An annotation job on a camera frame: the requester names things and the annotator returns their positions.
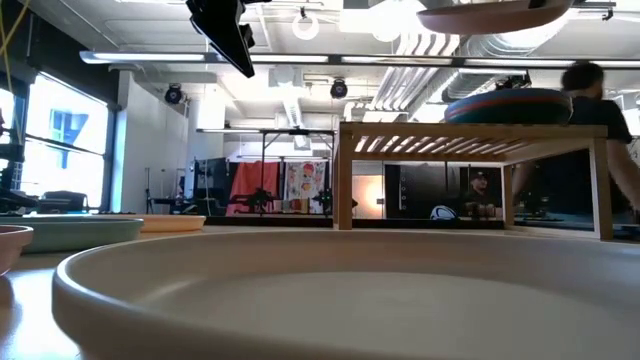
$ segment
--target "colorful artwork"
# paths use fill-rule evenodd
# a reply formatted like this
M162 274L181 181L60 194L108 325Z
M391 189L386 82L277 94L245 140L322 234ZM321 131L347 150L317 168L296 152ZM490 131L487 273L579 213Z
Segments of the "colorful artwork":
M309 199L309 213L322 214L322 205L311 199L317 196L320 190L324 189L326 170L326 162L288 163L284 199Z

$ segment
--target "wooden slatted shelf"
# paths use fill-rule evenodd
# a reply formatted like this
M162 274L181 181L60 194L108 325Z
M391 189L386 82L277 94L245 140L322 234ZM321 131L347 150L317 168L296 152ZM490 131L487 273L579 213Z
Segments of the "wooden slatted shelf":
M613 223L606 137L605 126L341 123L333 174L334 224L341 230L352 227L351 166L354 160L448 161L499 167L503 178L504 221L510 228L513 227L512 167L589 149L595 218L592 237L609 240L613 237Z

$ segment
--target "red curtain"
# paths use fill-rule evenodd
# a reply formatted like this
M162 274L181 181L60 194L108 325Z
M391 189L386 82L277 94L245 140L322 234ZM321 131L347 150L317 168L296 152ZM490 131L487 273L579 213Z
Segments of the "red curtain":
M278 195L278 163L264 163L264 190L271 195ZM233 179L231 188L231 198L234 195L251 195L260 188L260 178L262 172L262 162L240 163L238 171ZM227 216L233 216L236 210L246 212L249 207L240 204L229 204L227 206Z

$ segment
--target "round tray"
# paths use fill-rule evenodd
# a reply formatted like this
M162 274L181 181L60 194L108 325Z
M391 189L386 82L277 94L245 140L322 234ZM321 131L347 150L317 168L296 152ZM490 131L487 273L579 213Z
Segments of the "round tray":
M0 226L0 275L11 269L22 248L33 239L33 229L25 226Z
M205 216L195 215L137 215L137 214L113 214L94 215L94 218L105 219L142 219L144 226L141 232L185 232L202 230Z
M453 124L566 124L571 98L549 89L509 89L470 96L449 105L444 117Z
M141 220L93 219L86 216L0 217L2 225L33 228L33 242L25 253L91 249L138 238Z
M66 259L53 315L92 359L637 359L637 273L586 240L204 234Z
M572 0L547 0L529 9L530 0L466 4L423 10L418 19L431 31L445 34L498 34L530 29L561 17Z

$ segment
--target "person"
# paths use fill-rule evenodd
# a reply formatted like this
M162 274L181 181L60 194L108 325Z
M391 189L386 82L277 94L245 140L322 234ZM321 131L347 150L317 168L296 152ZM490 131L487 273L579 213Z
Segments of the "person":
M605 125L608 128L607 163L611 176L614 223L632 221L630 206L640 210L640 169L631 159L632 140L620 108L603 100L604 71L590 62L574 63L562 76L562 88L573 100L570 125ZM542 185L549 196L548 215L572 222L592 222L589 151L580 150L538 161ZM514 199L523 189L535 164L521 164L514 173Z
M497 202L489 195L486 176L482 172L469 178L470 191L464 197L465 208L472 217L495 216Z

